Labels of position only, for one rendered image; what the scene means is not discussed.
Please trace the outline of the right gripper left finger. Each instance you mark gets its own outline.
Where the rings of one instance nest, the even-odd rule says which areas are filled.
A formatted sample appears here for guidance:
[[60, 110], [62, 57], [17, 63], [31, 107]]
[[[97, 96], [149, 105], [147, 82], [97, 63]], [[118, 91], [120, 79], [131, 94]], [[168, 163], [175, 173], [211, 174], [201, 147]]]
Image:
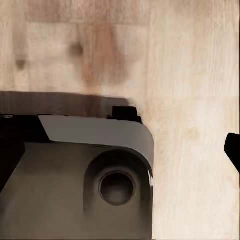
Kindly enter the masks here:
[[26, 153], [22, 133], [0, 138], [0, 193]]

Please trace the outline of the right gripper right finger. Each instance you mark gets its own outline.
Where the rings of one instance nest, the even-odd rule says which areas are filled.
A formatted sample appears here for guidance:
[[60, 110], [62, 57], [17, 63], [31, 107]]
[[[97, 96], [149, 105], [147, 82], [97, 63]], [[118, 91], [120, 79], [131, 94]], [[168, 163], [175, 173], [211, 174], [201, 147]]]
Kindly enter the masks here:
[[240, 135], [229, 133], [227, 135], [224, 151], [240, 173]]

